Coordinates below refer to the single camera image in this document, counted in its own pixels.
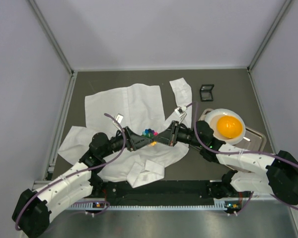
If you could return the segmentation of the colourful pompom brooch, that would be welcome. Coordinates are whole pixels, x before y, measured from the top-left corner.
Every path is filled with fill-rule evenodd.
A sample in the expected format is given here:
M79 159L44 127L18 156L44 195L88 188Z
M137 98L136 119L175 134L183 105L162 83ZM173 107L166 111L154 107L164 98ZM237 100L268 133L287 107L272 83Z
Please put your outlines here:
M152 139L154 136L157 136L157 135L158 135L158 132L154 131L151 128L145 129L142 132L142 137L149 138L149 139Z

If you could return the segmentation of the white shirt garment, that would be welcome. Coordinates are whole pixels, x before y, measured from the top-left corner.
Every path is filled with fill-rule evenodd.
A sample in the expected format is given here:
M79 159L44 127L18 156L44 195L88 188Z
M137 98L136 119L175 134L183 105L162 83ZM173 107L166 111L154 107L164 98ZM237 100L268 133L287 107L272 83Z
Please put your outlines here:
M134 133L141 134L145 129L162 132L173 120L179 120L177 113L168 118L164 115L159 86L134 84L129 87L111 89L86 96L85 127L72 126L61 144L58 154L70 164L75 164L88 150L92 136L104 132L108 137L116 133L112 120L104 116L121 114L121 126L128 126ZM181 160L189 151L184 143L169 147L160 143L145 146L135 152L124 150L118 159L110 155L110 162L98 174L104 181L127 181L136 188L164 178L165 168Z

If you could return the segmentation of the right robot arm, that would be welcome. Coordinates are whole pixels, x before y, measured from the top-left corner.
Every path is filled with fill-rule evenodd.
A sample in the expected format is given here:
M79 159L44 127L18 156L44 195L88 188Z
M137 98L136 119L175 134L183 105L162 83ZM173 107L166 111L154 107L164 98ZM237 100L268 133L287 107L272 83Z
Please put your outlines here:
M216 139L205 121L196 122L193 129L173 121L152 139L168 146L181 142L200 147L200 154L207 161L231 167L220 182L208 184L208 193L214 198L259 192L271 194L286 204L298 205L298 162L286 151L270 154L243 150Z

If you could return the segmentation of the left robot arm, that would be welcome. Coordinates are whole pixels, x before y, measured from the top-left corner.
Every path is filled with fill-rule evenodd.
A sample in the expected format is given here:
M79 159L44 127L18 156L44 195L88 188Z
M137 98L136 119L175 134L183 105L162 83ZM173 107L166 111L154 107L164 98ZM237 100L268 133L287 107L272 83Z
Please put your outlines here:
M98 173L108 164L105 157L115 152L121 155L124 149L141 149L152 143L156 135L151 129L138 135L128 127L118 130L112 138L103 132L96 133L89 149L70 169L39 189L21 193L12 214L16 230L29 238L39 237L65 209L101 189Z

